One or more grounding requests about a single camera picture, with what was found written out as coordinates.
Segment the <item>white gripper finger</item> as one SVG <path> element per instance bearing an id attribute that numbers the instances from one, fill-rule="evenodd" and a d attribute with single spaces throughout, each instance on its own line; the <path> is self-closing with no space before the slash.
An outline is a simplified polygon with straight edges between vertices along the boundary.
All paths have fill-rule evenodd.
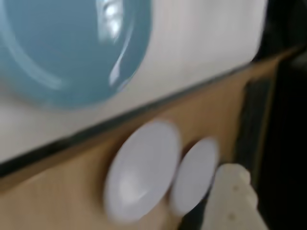
<path id="1" fill-rule="evenodd" d="M 250 182 L 250 172 L 239 164 L 227 163 L 218 168 L 205 207 L 205 230 L 266 229 Z"/>

